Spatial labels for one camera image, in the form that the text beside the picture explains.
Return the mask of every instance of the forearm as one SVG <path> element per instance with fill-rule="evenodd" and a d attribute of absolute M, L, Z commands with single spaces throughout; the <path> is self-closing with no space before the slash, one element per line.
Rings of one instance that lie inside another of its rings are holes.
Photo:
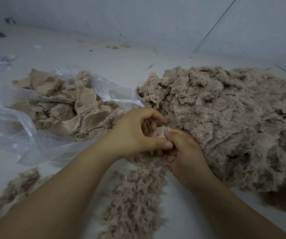
<path fill-rule="evenodd" d="M 0 238 L 65 238 L 80 220 L 110 159 L 95 145 L 81 152 L 0 219 Z"/>
<path fill-rule="evenodd" d="M 219 238 L 286 238 L 286 233 L 214 178 L 193 190 Z"/>

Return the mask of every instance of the white floor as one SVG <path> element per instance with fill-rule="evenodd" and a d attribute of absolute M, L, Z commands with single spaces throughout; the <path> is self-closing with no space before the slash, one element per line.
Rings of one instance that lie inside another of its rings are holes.
<path fill-rule="evenodd" d="M 200 55 L 194 53 L 165 53 L 140 47 L 120 47 L 117 42 L 100 43 L 91 37 L 76 36 L 51 32 L 42 29 L 2 26 L 1 30 L 7 35 L 0 38 L 0 49 L 5 53 L 15 53 L 17 59 L 12 61 L 12 70 L 0 73 L 0 84 L 27 76 L 31 68 L 50 71 L 58 65 L 77 64 L 89 71 L 121 86 L 136 88 L 142 85 L 150 72 L 162 76 L 165 69 L 176 66 L 190 68 L 191 66 L 216 66 L 225 69 L 239 67 L 271 68 L 272 71 L 286 79 L 286 73 L 271 64 L 253 60 L 241 60 L 229 57 Z M 116 45 L 119 49 L 106 48 L 106 45 Z M 47 162 L 39 165 L 42 175 L 59 171 L 63 166 L 59 162 Z M 129 170 L 132 165 L 119 161 L 105 175 L 98 191 L 104 190 L 112 180 L 111 171 Z M 18 172 L 29 167 L 16 163 L 16 156 L 0 151 L 0 194 L 10 179 Z M 169 185 L 162 197 L 163 217 L 167 219 L 166 226 L 155 233 L 155 238 L 212 238 L 214 237 L 197 201 L 183 188 L 173 176 L 168 176 Z M 281 229 L 286 231 L 286 213 L 263 206 L 259 199 L 250 193 L 235 193 L 247 204 L 267 217 Z M 99 196 L 94 196 L 90 203 L 90 220 L 83 238 L 96 238 L 101 229 L 99 215 L 104 210 L 104 204 Z"/>

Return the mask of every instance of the transparent plastic bag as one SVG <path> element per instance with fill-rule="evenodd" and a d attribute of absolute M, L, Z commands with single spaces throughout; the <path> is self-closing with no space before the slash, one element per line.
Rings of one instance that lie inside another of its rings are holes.
<path fill-rule="evenodd" d="M 81 70 L 86 69 L 77 65 L 65 65 L 55 68 L 52 73 L 73 83 Z M 131 110 L 133 104 L 144 106 L 140 97 L 132 89 L 120 87 L 97 74 L 91 74 L 93 76 L 91 84 L 102 100 L 115 101 L 126 112 Z M 13 85 L 0 86 L 0 149 L 18 154 L 18 163 L 36 165 L 49 160 L 71 160 L 95 142 L 95 140 L 76 142 L 73 138 L 57 132 L 37 130 L 28 115 L 7 108 L 19 99 L 53 101 L 33 90 L 17 88 Z M 18 129 L 13 125 L 14 122 L 20 122 L 24 129 Z"/>

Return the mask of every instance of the right hand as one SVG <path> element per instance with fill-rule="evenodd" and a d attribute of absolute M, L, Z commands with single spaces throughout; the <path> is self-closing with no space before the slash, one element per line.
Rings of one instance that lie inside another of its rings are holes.
<path fill-rule="evenodd" d="M 207 165 L 198 142 L 189 134 L 173 129 L 165 137 L 174 144 L 163 157 L 169 162 L 173 175 L 188 189 L 205 185 L 215 175 Z"/>

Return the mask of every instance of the fingernail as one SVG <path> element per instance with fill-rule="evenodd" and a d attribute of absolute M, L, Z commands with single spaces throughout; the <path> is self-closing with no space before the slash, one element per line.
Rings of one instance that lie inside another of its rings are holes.
<path fill-rule="evenodd" d="M 167 142 L 167 143 L 165 144 L 165 147 L 166 147 L 167 149 L 171 149 L 171 148 L 173 148 L 173 143 Z"/>

